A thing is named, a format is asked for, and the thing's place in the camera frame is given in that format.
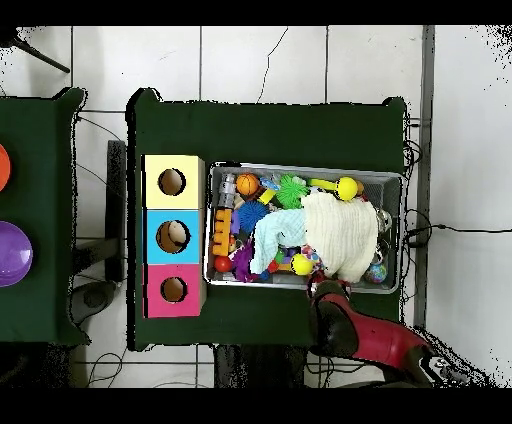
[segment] red ball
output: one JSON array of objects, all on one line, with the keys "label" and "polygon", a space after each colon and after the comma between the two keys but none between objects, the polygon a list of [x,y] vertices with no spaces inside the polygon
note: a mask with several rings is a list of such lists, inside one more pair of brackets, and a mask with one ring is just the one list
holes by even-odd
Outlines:
[{"label": "red ball", "polygon": [[215,269],[219,272],[228,272],[231,271],[233,264],[231,263],[231,259],[227,256],[217,256],[213,266],[215,266]]}]

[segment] orange ball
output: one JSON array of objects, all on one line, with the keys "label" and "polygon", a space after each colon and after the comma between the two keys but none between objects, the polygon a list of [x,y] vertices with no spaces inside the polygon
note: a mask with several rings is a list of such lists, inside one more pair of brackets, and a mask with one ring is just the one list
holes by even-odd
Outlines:
[{"label": "orange ball", "polygon": [[259,186],[260,182],[258,178],[253,174],[241,174],[236,179],[236,189],[244,196],[250,196],[256,193]]}]

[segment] yellow box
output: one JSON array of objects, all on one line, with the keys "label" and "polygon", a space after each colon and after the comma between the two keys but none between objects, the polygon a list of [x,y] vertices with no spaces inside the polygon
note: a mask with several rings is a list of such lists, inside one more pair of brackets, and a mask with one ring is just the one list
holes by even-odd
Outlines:
[{"label": "yellow box", "polygon": [[148,209],[203,208],[205,169],[202,159],[186,155],[144,155],[142,159]]}]

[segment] shape sorter box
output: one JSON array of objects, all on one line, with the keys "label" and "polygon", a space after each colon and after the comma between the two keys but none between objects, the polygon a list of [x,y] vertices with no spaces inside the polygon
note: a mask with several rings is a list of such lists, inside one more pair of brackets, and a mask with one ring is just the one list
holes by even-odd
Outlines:
[{"label": "shape sorter box", "polygon": [[198,316],[206,300],[204,162],[143,155],[141,165],[144,317]]}]

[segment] green table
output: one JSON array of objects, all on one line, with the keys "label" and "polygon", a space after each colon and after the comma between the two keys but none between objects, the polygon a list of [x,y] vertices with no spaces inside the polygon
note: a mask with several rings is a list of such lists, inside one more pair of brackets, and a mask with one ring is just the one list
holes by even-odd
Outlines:
[{"label": "green table", "polygon": [[[402,99],[384,105],[255,105],[162,102],[140,89],[127,106],[128,238],[130,316],[128,336],[137,350],[151,343],[290,344],[309,346],[308,299],[299,290],[209,286],[201,315],[142,316],[142,228],[140,157],[188,154],[206,166],[237,161],[403,173]],[[399,319],[400,290],[390,295],[354,294],[360,312]]]},{"label": "green table", "polygon": [[72,270],[73,116],[84,92],[65,89],[53,99],[1,98],[0,144],[11,179],[0,192],[0,220],[20,227],[34,249],[32,268],[0,289],[0,341],[80,344],[85,333],[68,314]]}]

